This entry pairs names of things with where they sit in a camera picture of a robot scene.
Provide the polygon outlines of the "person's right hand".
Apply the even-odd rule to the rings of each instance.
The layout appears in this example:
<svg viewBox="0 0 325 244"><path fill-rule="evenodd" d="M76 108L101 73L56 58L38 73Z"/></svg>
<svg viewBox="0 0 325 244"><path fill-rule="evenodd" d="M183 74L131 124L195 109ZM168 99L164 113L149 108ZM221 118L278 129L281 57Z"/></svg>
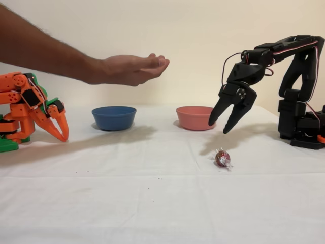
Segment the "person's right hand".
<svg viewBox="0 0 325 244"><path fill-rule="evenodd" d="M101 61L97 82L138 86L158 78L168 67L170 61L164 56L150 54L148 57L117 55Z"/></svg>

